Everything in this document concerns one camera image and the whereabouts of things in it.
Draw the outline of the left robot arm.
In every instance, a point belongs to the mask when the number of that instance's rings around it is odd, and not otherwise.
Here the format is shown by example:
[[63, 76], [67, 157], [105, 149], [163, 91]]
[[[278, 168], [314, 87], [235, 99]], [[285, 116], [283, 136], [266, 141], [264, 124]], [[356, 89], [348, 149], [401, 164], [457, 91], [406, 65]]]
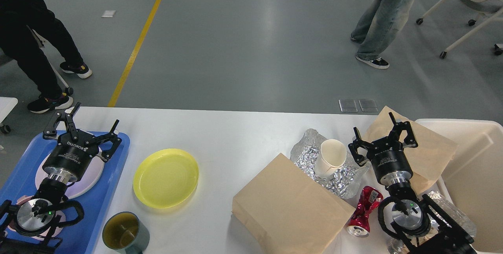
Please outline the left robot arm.
[[47, 177], [35, 195], [22, 204], [10, 200], [1, 204], [2, 254], [53, 254], [62, 243], [58, 239], [56, 245], [49, 245], [55, 239], [56, 229], [83, 220], [83, 206], [68, 199], [65, 193], [83, 178], [93, 158], [108, 162], [122, 140], [116, 132], [118, 120], [110, 132], [99, 136], [78, 129], [73, 116], [80, 105], [78, 102], [69, 113], [54, 113], [43, 131], [43, 139], [57, 143], [42, 167]]

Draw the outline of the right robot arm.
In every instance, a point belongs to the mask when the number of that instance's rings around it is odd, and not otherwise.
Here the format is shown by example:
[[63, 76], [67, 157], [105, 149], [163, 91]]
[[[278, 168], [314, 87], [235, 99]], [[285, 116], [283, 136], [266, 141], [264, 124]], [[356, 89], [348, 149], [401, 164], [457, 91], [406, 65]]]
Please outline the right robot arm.
[[349, 150], [358, 166], [370, 162], [389, 195], [378, 206], [378, 222], [388, 236], [402, 241], [411, 254], [474, 254], [473, 237], [428, 195], [420, 199], [410, 180], [413, 169], [404, 153], [418, 146], [409, 121], [390, 112], [391, 131], [372, 142], [354, 127]]

